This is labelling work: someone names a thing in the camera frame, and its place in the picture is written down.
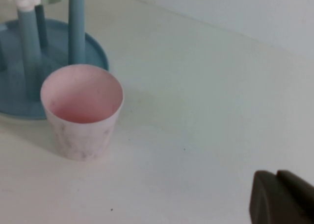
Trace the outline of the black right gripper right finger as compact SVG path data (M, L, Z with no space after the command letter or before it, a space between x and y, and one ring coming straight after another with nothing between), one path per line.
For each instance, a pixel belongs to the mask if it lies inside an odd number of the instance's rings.
M277 178L288 189L303 216L314 221L314 186L288 170L279 170Z

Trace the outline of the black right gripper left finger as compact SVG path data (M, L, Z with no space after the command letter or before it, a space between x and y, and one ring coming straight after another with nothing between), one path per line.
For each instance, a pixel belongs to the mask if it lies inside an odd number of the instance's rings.
M249 205L253 224L312 224L290 195L288 189L268 171L254 173Z

